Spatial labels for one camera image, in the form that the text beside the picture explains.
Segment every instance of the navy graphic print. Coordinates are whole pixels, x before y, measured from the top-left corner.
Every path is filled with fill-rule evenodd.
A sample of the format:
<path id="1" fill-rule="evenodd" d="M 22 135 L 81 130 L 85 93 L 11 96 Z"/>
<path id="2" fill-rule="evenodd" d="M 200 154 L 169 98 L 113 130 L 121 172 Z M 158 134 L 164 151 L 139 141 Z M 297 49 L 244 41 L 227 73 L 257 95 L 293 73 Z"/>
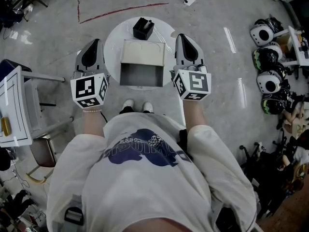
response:
<path id="1" fill-rule="evenodd" d="M 178 164 L 176 155 L 191 162 L 182 150 L 175 151 L 152 130 L 140 129 L 120 140 L 113 148 L 107 149 L 103 158 L 108 158 L 111 163 L 121 164 L 127 160 L 139 161 L 145 156 L 154 165 L 174 167 Z"/>

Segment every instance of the white t-shirt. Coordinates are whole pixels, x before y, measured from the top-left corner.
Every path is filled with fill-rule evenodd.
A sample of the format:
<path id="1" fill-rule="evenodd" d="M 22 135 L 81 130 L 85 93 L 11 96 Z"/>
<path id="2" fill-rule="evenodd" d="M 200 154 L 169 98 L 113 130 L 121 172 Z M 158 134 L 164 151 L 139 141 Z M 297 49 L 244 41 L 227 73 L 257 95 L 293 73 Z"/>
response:
<path id="1" fill-rule="evenodd" d="M 296 161 L 299 161 L 301 165 L 308 163 L 309 162 L 308 150 L 305 150 L 303 147 L 298 146 L 294 154 L 294 159 Z"/>
<path id="2" fill-rule="evenodd" d="M 209 126 L 188 134 L 167 116 L 122 114 L 104 127 L 105 138 L 76 136 L 61 155 L 48 193 L 47 225 L 63 222 L 72 194 L 81 195 L 83 231 L 121 232 L 148 218 L 168 218 L 193 232 L 218 231 L 222 207 L 232 208 L 241 231 L 256 218 L 253 188 L 236 159 Z"/>

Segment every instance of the black box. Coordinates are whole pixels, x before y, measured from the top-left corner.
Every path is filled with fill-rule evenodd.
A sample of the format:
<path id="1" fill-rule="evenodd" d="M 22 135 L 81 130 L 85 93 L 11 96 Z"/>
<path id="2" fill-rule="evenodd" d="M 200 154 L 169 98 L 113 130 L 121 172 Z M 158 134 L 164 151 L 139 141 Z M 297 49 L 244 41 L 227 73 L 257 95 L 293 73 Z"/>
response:
<path id="1" fill-rule="evenodd" d="M 154 26 L 155 24 L 151 22 L 151 20 L 148 21 L 145 18 L 141 17 L 133 27 L 133 36 L 139 40 L 146 41 L 153 33 Z"/>

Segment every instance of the helmet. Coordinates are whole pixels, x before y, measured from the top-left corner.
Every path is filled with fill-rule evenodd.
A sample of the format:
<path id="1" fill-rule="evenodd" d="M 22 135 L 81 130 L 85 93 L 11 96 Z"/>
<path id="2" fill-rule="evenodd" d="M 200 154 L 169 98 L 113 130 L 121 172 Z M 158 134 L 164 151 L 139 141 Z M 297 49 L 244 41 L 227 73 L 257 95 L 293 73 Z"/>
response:
<path id="1" fill-rule="evenodd" d="M 273 99 L 271 95 L 263 95 L 261 106 L 266 114 L 277 115 L 283 112 L 285 103 L 278 99 Z"/>
<path id="2" fill-rule="evenodd" d="M 254 25 L 250 35 L 257 46 L 266 45 L 274 39 L 274 33 L 267 24 Z"/>
<path id="3" fill-rule="evenodd" d="M 281 81 L 283 81 L 287 75 L 287 69 L 280 63 L 277 63 L 276 66 L 272 66 L 271 70 L 276 72 L 276 74 L 280 76 Z"/>
<path id="4" fill-rule="evenodd" d="M 258 48 L 252 53 L 253 64 L 260 71 L 271 70 L 276 66 L 278 56 L 278 53 L 273 49 Z"/>
<path id="5" fill-rule="evenodd" d="M 275 71 L 267 71 L 259 74 L 256 82 L 262 93 L 272 94 L 280 90 L 282 79 Z"/>
<path id="6" fill-rule="evenodd" d="M 281 89 L 279 92 L 272 94 L 272 98 L 279 99 L 281 101 L 288 101 L 290 98 L 290 85 L 288 80 L 284 80 L 281 83 Z"/>
<path id="7" fill-rule="evenodd" d="M 283 56 L 282 50 L 277 42 L 270 42 L 268 45 L 263 48 L 272 49 L 278 53 L 278 60 L 280 60 Z"/>

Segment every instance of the clutter pile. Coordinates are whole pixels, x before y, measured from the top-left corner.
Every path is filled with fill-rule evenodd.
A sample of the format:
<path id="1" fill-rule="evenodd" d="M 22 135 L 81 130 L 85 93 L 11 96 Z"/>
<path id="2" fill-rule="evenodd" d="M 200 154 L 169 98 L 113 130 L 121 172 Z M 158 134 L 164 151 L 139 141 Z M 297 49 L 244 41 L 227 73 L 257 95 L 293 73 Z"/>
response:
<path id="1" fill-rule="evenodd" d="M 258 197 L 257 219 L 273 215 L 284 199 L 301 190 L 308 172 L 308 156 L 300 156 L 300 152 L 306 154 L 301 139 L 291 137 L 287 143 L 287 137 L 281 129 L 279 140 L 273 141 L 273 144 L 277 146 L 276 150 L 268 153 L 262 143 L 254 143 L 251 156 L 246 147 L 239 147 L 247 158 L 240 167 Z"/>
<path id="2" fill-rule="evenodd" d="M 259 19 L 255 22 L 250 34 L 259 46 L 253 51 L 253 63 L 259 71 L 256 82 L 263 94 L 261 106 L 266 114 L 280 114 L 290 97 L 290 85 L 285 77 L 291 75 L 289 68 L 279 60 L 283 57 L 279 44 L 273 42 L 274 34 L 283 30 L 276 18 Z"/>

